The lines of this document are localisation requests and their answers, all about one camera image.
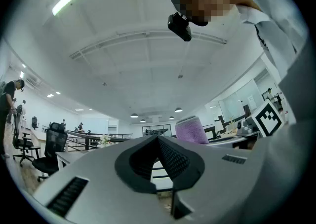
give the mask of black mesh panel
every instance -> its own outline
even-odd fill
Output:
[[[176,178],[188,168],[190,160],[185,155],[171,148],[161,140],[159,140],[159,146],[159,160],[161,161],[170,179]]]

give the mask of white desk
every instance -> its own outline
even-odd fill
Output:
[[[44,157],[46,146],[46,133],[31,129],[31,139],[34,146],[40,147],[40,157]],[[65,144],[65,151],[68,152],[68,143]]]
[[[58,169],[61,170],[63,168],[63,162],[66,164],[70,164],[76,161],[77,159],[83,157],[83,155],[87,154],[90,151],[94,151],[94,149],[74,152],[56,152]]]

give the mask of office chair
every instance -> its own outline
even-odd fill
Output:
[[[45,157],[35,159],[32,164],[39,171],[47,173],[49,176],[58,171],[56,152],[63,152],[68,135],[64,132],[64,126],[56,122],[51,123],[46,132]]]
[[[32,127],[34,128],[34,130],[39,128],[38,119],[35,116],[32,118]]]
[[[13,155],[13,160],[15,160],[16,157],[21,157],[21,160],[20,160],[21,167],[23,167],[22,161],[24,159],[27,159],[27,160],[32,162],[31,158],[34,158],[31,155],[26,155],[25,151],[28,153],[29,150],[35,150],[36,156],[37,156],[37,158],[39,158],[38,149],[40,149],[40,147],[34,147],[34,145],[31,141],[28,141],[28,140],[31,140],[31,138],[26,138],[26,136],[29,135],[28,133],[22,133],[22,134],[24,134],[24,136],[22,137],[22,139],[19,139],[19,128],[18,128],[18,125],[16,122],[16,115],[14,115],[14,135],[13,135],[13,142],[12,143],[16,149],[23,151],[23,154]]]

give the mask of wooden floor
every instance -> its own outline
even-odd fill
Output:
[[[22,130],[26,133],[31,133],[30,130]],[[32,163],[29,160],[24,159],[22,162],[23,167],[20,167],[20,157],[16,157],[13,160],[12,155],[14,154],[22,154],[22,152],[18,149],[15,149],[13,144],[13,134],[12,134],[12,126],[11,124],[6,124],[5,126],[5,134],[4,134],[4,149],[7,154],[10,155],[10,158],[6,158],[6,164],[8,170],[17,184],[18,187],[27,191],[30,195],[33,195],[34,191],[37,187],[44,183],[38,182],[37,177],[41,176],[41,172],[34,168]]]

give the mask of air vent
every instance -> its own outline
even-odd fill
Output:
[[[49,210],[64,217],[81,194],[88,180],[74,178],[47,206]]]
[[[244,162],[247,160],[246,157],[239,157],[239,156],[233,156],[233,155],[225,155],[223,160],[233,162],[233,163],[239,163],[239,164],[244,164]]]

